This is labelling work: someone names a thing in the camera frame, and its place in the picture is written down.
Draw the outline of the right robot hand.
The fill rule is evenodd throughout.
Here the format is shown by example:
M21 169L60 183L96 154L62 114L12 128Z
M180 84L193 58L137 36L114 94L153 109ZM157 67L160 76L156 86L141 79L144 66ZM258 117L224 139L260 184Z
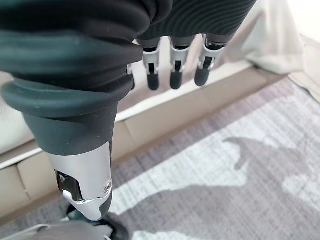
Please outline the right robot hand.
M170 86L180 88L190 46L204 42L195 74L203 86L253 0L3 0L0 70L13 81L4 101L22 113L49 155L62 195L87 219L111 205L112 141L118 103L143 61L159 87L162 37L170 38Z

